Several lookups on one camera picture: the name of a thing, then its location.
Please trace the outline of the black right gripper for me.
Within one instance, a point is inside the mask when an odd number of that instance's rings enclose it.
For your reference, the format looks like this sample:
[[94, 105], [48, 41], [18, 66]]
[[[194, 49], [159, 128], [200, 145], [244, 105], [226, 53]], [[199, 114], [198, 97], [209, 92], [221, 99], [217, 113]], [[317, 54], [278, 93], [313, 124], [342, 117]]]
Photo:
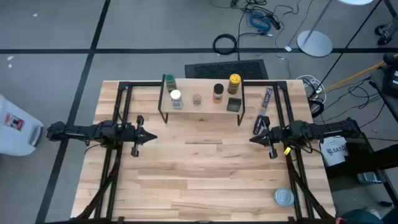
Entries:
[[252, 137], [249, 141], [256, 143], [256, 144], [260, 144], [262, 146], [268, 146], [269, 145], [269, 156], [271, 159], [275, 159], [278, 154], [277, 151], [274, 148], [274, 143], [280, 143], [281, 139], [282, 139], [282, 129], [280, 126], [275, 126], [270, 128], [270, 119], [268, 116], [264, 117], [264, 129], [262, 130], [259, 134], [255, 135], [254, 137]]

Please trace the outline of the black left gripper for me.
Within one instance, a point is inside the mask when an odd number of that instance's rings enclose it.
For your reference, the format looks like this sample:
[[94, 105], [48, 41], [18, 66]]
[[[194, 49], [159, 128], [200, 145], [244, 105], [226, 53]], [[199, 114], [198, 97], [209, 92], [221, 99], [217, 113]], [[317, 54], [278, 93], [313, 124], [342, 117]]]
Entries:
[[[133, 142], [133, 147], [131, 149], [131, 155], [133, 157], [139, 156], [138, 145], [140, 144], [140, 136], [141, 136], [141, 128], [144, 124], [144, 118], [142, 115], [137, 116], [137, 126], [134, 126], [132, 123], [126, 123], [126, 142]], [[146, 143], [151, 140], [157, 139], [155, 134], [149, 133], [146, 130], [142, 130], [142, 143]]]

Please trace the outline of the dark green pepper tin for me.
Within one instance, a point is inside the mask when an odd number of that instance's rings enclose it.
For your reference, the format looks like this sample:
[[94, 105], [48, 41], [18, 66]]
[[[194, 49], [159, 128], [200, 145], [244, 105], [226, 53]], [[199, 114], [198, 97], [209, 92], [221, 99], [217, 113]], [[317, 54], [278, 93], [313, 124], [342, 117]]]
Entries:
[[242, 99], [240, 98], [228, 98], [228, 104], [227, 104], [227, 111], [230, 112], [239, 112], [239, 110], [241, 109], [241, 105], [242, 105]]

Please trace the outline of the white lid bagel seasoning jar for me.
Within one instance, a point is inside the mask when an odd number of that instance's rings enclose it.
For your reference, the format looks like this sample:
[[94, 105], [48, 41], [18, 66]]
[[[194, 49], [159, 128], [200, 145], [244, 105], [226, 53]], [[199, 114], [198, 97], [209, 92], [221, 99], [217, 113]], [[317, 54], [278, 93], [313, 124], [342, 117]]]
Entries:
[[173, 109], [180, 110], [183, 107], [182, 104], [182, 94], [179, 90], [172, 90], [170, 92], [170, 97], [172, 100]]

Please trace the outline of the green lid oregano jar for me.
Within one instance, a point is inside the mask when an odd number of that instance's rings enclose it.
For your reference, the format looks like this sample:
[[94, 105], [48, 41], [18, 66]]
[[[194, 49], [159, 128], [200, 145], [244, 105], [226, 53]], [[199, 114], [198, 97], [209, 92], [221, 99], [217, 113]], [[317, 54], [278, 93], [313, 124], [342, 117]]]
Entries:
[[165, 76], [165, 84], [167, 91], [171, 93], [172, 91], [177, 89], [177, 83], [175, 81], [175, 77], [173, 75], [166, 75]]

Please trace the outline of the yellow lid chili onion jar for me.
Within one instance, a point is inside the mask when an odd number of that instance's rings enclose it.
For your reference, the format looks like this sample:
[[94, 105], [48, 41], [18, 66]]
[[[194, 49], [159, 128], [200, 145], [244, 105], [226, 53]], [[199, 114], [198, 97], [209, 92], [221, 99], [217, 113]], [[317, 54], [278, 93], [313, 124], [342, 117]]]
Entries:
[[228, 84], [228, 93], [234, 95], [238, 92], [239, 85], [241, 84], [241, 77], [237, 73], [230, 75]]

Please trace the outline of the black lid orange turmeric bottle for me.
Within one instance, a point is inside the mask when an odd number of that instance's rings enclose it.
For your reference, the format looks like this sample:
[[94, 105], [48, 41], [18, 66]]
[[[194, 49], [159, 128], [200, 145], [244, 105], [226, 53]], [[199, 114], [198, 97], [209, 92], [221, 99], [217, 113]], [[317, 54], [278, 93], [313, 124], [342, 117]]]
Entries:
[[218, 104], [222, 102], [224, 92], [224, 86], [220, 83], [217, 83], [213, 87], [213, 102]]

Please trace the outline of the wooden shelf with black legs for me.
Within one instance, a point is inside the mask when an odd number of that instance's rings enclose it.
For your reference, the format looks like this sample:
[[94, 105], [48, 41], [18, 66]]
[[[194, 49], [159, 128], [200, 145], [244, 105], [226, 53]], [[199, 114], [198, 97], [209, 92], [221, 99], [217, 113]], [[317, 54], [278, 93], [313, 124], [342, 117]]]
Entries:
[[[170, 114], [212, 114], [214, 115], [231, 115], [237, 119], [237, 123], [241, 124], [246, 112], [244, 82], [239, 85], [238, 92], [234, 95], [228, 93], [228, 79], [197, 79], [197, 78], [175, 78], [177, 90], [182, 94], [183, 107], [180, 110], [173, 109], [170, 93], [167, 91], [165, 84], [165, 75], [162, 76], [160, 84], [160, 96], [157, 109], [166, 123]], [[223, 98], [221, 103], [213, 102], [213, 87], [220, 83], [224, 86]], [[202, 101], [200, 106], [194, 106], [192, 96], [196, 93], [201, 95]], [[227, 111], [228, 98], [242, 99], [242, 105], [239, 112]]]

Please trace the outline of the black equipment stand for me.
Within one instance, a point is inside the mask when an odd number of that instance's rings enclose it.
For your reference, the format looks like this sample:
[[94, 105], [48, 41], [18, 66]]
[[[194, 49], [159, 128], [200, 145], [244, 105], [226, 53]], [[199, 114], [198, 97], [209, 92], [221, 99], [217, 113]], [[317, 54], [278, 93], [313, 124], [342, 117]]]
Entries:
[[379, 176], [391, 203], [398, 207], [398, 191], [393, 189], [385, 172], [387, 169], [398, 167], [398, 140], [382, 139], [396, 142], [396, 144], [378, 151], [373, 150], [364, 134], [359, 135], [358, 138], [345, 137], [345, 140], [348, 155], [345, 156], [343, 162], [326, 168], [328, 177], [354, 176], [374, 172]]

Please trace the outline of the black power strip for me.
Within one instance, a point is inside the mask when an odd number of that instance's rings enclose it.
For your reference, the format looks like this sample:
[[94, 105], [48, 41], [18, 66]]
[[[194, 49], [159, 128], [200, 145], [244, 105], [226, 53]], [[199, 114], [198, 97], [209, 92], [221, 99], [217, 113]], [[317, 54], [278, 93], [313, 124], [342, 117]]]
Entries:
[[275, 27], [276, 30], [280, 30], [280, 22], [277, 20], [277, 17], [274, 14], [268, 14], [267, 17], [271, 21], [271, 24]]

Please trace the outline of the person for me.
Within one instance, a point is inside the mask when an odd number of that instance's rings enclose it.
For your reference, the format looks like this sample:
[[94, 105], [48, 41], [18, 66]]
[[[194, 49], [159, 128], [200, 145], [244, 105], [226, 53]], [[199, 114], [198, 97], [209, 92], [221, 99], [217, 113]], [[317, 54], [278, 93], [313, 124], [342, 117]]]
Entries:
[[398, 224], [398, 208], [390, 209], [383, 217], [375, 208], [355, 209], [337, 218], [335, 224]]

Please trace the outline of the white plastic bin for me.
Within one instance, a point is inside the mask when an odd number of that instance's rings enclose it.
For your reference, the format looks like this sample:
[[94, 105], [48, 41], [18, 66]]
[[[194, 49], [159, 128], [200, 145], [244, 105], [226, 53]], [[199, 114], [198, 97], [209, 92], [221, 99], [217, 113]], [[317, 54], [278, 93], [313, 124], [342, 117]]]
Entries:
[[43, 123], [0, 94], [0, 154], [26, 156], [35, 151]]

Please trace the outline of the thin black pole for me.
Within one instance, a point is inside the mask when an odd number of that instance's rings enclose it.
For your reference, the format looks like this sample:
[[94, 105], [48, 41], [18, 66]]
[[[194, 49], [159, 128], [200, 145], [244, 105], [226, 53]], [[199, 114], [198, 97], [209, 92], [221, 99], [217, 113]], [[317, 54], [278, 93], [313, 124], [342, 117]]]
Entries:
[[[348, 47], [351, 45], [352, 41], [354, 41], [354, 39], [356, 38], [356, 36], [359, 34], [359, 32], [361, 31], [361, 29], [364, 27], [364, 25], [367, 23], [367, 21], [369, 20], [369, 18], [372, 16], [372, 14], [374, 13], [374, 11], [377, 9], [377, 7], [380, 5], [382, 0], [377, 0], [375, 6], [371, 9], [370, 13], [366, 16], [365, 20], [362, 22], [362, 24], [360, 25], [360, 27], [357, 29], [357, 31], [354, 33], [354, 35], [352, 36], [352, 38], [350, 38], [349, 42], [346, 44], [346, 46], [344, 47], [344, 51], [348, 49]], [[336, 66], [336, 64], [339, 62], [340, 58], [343, 56], [344, 51], [340, 52], [338, 58], [336, 59], [336, 61], [334, 62], [334, 64], [330, 67], [329, 71], [327, 72], [327, 74], [323, 77], [323, 79], [320, 82], [320, 85], [324, 83], [324, 81], [326, 80], [326, 78], [329, 76], [329, 74], [331, 73], [331, 71], [334, 69], [334, 67]]]

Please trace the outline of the black wheeled stand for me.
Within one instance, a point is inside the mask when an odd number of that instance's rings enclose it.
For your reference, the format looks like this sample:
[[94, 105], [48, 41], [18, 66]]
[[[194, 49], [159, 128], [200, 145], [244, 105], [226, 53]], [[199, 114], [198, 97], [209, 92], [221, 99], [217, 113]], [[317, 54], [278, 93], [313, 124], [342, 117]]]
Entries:
[[398, 32], [398, 16], [395, 16], [389, 23], [379, 25], [374, 29], [375, 34], [379, 37], [378, 46], [388, 44], [394, 34]]

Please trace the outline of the white round disc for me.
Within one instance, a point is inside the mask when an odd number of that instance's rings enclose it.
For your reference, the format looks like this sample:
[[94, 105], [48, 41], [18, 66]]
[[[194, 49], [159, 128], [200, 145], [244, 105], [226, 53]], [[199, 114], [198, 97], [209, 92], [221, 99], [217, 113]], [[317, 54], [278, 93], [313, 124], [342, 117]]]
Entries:
[[374, 0], [337, 0], [337, 1], [349, 6], [364, 6], [372, 3]]

